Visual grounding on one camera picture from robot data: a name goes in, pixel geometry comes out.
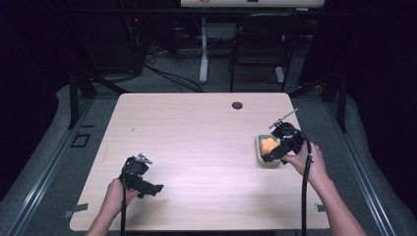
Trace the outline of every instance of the gray carpet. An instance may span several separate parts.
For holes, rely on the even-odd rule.
[[[228,91],[227,55],[229,51],[224,50],[221,42],[216,45],[218,47],[213,46],[210,49],[208,82],[202,85],[206,92]],[[308,46],[308,43],[302,45],[295,54],[287,92],[296,88],[298,73],[304,59],[305,50],[303,49],[305,48],[303,46]],[[200,54],[187,57],[181,53],[178,55],[160,53],[156,55],[152,66],[197,82],[200,73],[200,58]],[[117,83],[117,85],[131,92],[181,91],[172,82],[148,69],[144,69],[137,78]],[[95,100],[85,100],[80,96],[81,110],[84,115],[72,131],[67,130],[70,120],[68,87],[58,91],[60,107],[53,124],[21,176],[0,204],[2,221],[0,235],[8,235],[9,232],[12,235],[84,235],[84,233],[73,232],[69,228],[70,218],[63,217],[63,215],[78,201],[117,101],[114,91],[102,85],[95,85],[95,87],[98,91]],[[182,88],[182,91],[192,92],[187,88]],[[324,151],[328,174],[348,207],[369,235],[382,235],[373,212],[370,210],[369,200],[364,197],[363,190],[355,178],[350,160],[352,154],[346,147],[346,139],[354,146],[355,154],[360,158],[381,205],[385,207],[387,218],[396,235],[416,235],[415,218],[393,193],[384,174],[376,166],[367,150],[366,136],[357,115],[355,103],[348,99],[346,115],[348,134],[340,135],[334,123],[334,115],[331,113],[333,106],[321,103],[317,96],[318,92],[320,88],[292,101],[294,107],[299,108],[297,117],[301,129]],[[89,135],[89,141],[85,147],[71,147],[77,134]],[[53,161],[57,155],[61,156],[60,160]],[[38,201],[29,201],[28,197],[33,194],[33,187],[39,183],[39,178],[45,175],[51,177],[50,182],[44,184],[42,188],[45,192],[37,195]],[[27,202],[32,206],[24,207]],[[330,235],[329,230],[309,230],[308,233],[309,235]],[[119,235],[119,233],[111,232],[110,235]],[[294,235],[294,231],[277,231],[276,235]]]

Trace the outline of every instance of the table top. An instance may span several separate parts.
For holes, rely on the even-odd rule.
[[[78,202],[88,209],[74,213],[71,228],[89,229],[108,183],[139,153],[153,162],[144,179],[164,188],[131,202],[127,230],[301,228],[302,177],[290,164],[256,161],[256,136],[292,110],[285,93],[121,95]],[[299,128],[295,115],[285,121]],[[307,227],[328,228],[310,185],[307,194]],[[120,214],[110,229],[120,229]]]
[[[325,0],[181,0],[182,7],[218,8],[322,8]]]

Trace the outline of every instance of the black cable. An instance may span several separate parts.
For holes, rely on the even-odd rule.
[[[122,215],[121,215],[121,223],[120,223],[120,235],[126,235],[126,167],[128,161],[126,160],[125,165],[123,166],[123,200],[122,200]]]
[[[167,73],[167,72],[162,72],[159,71],[149,65],[145,65],[145,68],[149,69],[150,71],[162,76],[163,78],[167,79],[168,81],[172,82],[180,91],[181,88],[179,86],[183,86],[187,89],[196,91],[196,92],[204,92],[202,87],[197,84],[196,82],[191,81],[190,79],[184,78],[184,77],[180,77],[171,73]]]
[[[135,72],[132,72],[131,74],[129,74],[129,75],[126,75],[126,76],[124,76],[124,77],[121,77],[121,78],[117,78],[117,79],[108,79],[108,78],[105,78],[108,82],[111,82],[111,83],[113,83],[113,84],[118,84],[118,83],[122,83],[122,82],[127,82],[127,81],[131,81],[131,80],[133,80],[134,78],[136,78],[138,75],[140,74],[140,72],[139,71],[135,71]]]
[[[160,52],[163,52],[163,51],[164,51],[164,49],[163,49],[163,47],[161,47],[161,46],[155,46],[154,48],[150,48],[150,49],[148,50],[148,54],[147,54],[147,56],[145,57],[145,58],[146,58],[146,61],[147,61],[149,64],[154,65],[154,64],[156,63],[156,55],[157,55],[158,53],[160,53]]]
[[[307,235],[307,183],[309,180],[309,172],[310,172],[310,165],[312,163],[312,146],[310,144],[310,140],[307,136],[300,130],[295,128],[287,128],[282,130],[292,130],[295,132],[300,133],[303,137],[305,142],[307,143],[307,159],[306,159],[306,166],[304,167],[304,174],[303,174],[303,184],[301,187],[301,235]]]

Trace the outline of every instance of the black backdrop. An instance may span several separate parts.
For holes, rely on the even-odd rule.
[[[40,18],[0,6],[0,199],[19,176],[58,107],[55,91],[68,83],[54,42]]]
[[[346,63],[348,94],[358,105],[370,152],[396,194],[417,216],[417,4],[412,0],[328,2],[327,11],[347,9],[365,17],[319,22],[299,84]]]

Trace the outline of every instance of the human arm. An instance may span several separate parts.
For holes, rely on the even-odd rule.
[[[128,205],[138,193],[139,192],[136,190],[126,190],[126,205]],[[107,235],[107,231],[110,228],[113,219],[122,210],[122,201],[123,184],[116,178],[108,185],[107,193],[104,197],[100,211],[92,222],[87,235]]]
[[[267,139],[261,143],[261,146],[262,153],[269,153],[278,146],[278,143],[273,139]],[[322,151],[313,143],[311,146],[313,157],[308,180],[325,205],[332,235],[366,235],[328,177]],[[282,158],[292,164],[300,175],[304,174],[306,159],[306,142],[296,155],[287,154]]]

